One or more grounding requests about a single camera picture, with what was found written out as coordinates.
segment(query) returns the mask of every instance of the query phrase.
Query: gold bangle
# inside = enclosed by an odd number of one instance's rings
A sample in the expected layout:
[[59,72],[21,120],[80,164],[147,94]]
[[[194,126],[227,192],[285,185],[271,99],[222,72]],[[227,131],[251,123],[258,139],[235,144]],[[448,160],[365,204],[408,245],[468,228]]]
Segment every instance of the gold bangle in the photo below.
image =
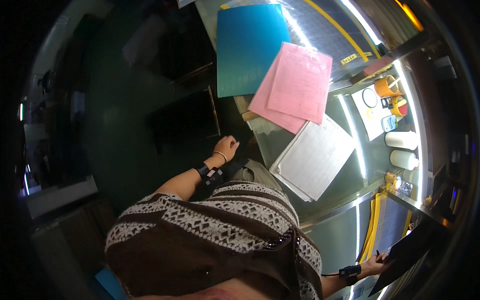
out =
[[213,153],[218,153],[223,156],[223,158],[225,159],[225,163],[227,163],[227,157],[225,156],[225,154],[221,153],[220,151],[214,151]]

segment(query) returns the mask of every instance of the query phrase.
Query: black clipboard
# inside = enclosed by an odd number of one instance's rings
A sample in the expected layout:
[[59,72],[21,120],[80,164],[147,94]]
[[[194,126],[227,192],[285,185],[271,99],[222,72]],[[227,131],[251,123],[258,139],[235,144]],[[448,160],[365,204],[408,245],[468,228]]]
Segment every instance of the black clipboard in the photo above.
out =
[[422,222],[409,235],[395,243],[384,263],[395,261],[380,275],[368,297],[397,280],[416,264],[433,245],[438,232],[438,224]]

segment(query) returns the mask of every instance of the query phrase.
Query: glass desk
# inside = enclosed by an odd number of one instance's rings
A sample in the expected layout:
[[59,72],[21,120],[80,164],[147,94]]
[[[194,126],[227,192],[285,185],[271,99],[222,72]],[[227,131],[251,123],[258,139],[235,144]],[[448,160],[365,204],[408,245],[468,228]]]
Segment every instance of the glass desk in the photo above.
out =
[[[195,1],[199,15],[215,49],[217,12],[220,10],[220,6],[226,2],[226,0]],[[251,1],[251,4],[271,3],[276,3],[276,1]],[[308,3],[304,0],[287,0],[282,1],[281,5],[291,42],[302,46],[315,47],[320,52],[333,57],[332,79],[334,83],[330,86],[330,90],[335,91],[329,94],[325,112],[350,135],[352,135],[352,131],[357,131],[358,148],[363,153],[361,155],[363,159],[359,161],[358,151],[354,150],[334,181],[316,202],[304,202],[280,183],[297,210],[300,221],[305,222],[319,216],[325,216],[377,189],[384,182],[383,178],[386,172],[398,171],[399,168],[390,164],[389,156],[393,148],[385,144],[384,134],[369,142],[358,110],[353,103],[353,99],[349,96],[372,83],[351,86],[347,80],[344,80],[344,78],[356,74],[377,57],[380,57],[361,25],[357,24],[358,21],[349,15],[349,11],[344,9],[340,2],[334,0],[322,1],[318,4],[315,2]],[[324,13],[333,16],[337,25],[346,29],[347,35],[350,35],[353,43],[347,41],[338,27],[325,18]],[[355,53],[354,45],[360,47],[364,52],[371,52],[371,55],[366,57],[367,61],[358,55],[357,58],[342,63],[344,58]],[[350,128],[348,124],[347,115],[340,104],[338,94],[344,96],[347,113],[350,114],[353,121],[353,128]],[[234,97],[240,114],[247,112],[252,97],[253,95]],[[290,143],[294,135],[262,117],[247,122],[257,139],[265,166],[269,168]],[[406,127],[404,122],[401,122],[400,126]]]
[[[305,202],[290,189],[282,186],[295,207],[300,222],[326,215],[356,200],[382,185],[386,172],[401,170],[390,163],[390,153],[395,148],[385,144],[385,133],[373,141],[369,141],[360,114],[350,96],[371,84],[359,84],[329,93],[325,113],[354,137],[354,140],[357,136],[358,144],[318,201]],[[343,96],[346,107],[341,105],[338,95]],[[265,166],[270,168],[295,135],[262,117],[247,122],[257,139]],[[400,131],[407,130],[405,119],[399,121],[398,129]]]

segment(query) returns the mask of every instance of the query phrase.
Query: dark green floor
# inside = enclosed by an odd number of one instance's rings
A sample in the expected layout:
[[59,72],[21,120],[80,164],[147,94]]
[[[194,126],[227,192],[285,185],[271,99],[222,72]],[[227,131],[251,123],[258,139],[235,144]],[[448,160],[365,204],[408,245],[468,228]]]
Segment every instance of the dark green floor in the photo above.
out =
[[[167,78],[131,67],[121,50],[141,23],[137,4],[115,7],[90,41],[84,57],[90,74],[84,146],[99,192],[111,199],[117,213],[207,158],[218,140],[186,141],[181,147],[167,147],[157,154],[145,127],[146,115],[209,82],[190,90],[174,90]],[[222,135],[236,136],[242,152],[252,133],[233,99],[216,101],[216,109]]]

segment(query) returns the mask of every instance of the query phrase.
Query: pink folder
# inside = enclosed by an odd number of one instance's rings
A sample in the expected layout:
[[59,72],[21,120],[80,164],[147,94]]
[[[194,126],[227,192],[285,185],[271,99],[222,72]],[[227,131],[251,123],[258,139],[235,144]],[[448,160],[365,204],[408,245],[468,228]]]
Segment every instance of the pink folder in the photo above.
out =
[[265,75],[260,87],[258,88],[257,93],[253,97],[248,109],[254,113],[264,117],[265,119],[277,124],[278,126],[285,128],[291,133],[297,134],[302,126],[305,124],[304,119],[300,119],[288,114],[284,114],[275,110],[267,109],[267,101],[270,95],[270,90],[272,89],[273,78],[275,76],[275,71],[278,65],[278,57],[280,54],[277,54],[272,65],[268,69],[267,74]]
[[332,58],[284,42],[276,60],[276,72],[266,108],[322,123]]

